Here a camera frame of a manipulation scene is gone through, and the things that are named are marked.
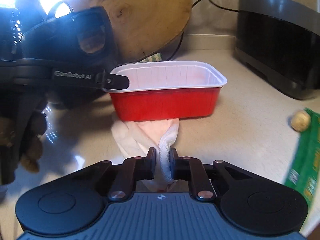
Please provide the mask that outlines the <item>gloved left hand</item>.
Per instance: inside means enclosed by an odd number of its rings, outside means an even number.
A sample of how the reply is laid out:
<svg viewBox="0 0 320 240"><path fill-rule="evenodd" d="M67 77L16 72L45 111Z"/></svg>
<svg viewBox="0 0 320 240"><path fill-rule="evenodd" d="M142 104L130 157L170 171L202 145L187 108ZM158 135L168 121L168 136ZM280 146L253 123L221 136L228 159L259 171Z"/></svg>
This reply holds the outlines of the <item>gloved left hand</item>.
<svg viewBox="0 0 320 240"><path fill-rule="evenodd" d="M9 161L13 153L15 139L15 122L1 117L1 170L9 171ZM41 136L47 130L46 115L34 111L25 129L20 144L19 161L23 168L30 173L40 171L39 159L43 155Z"/></svg>

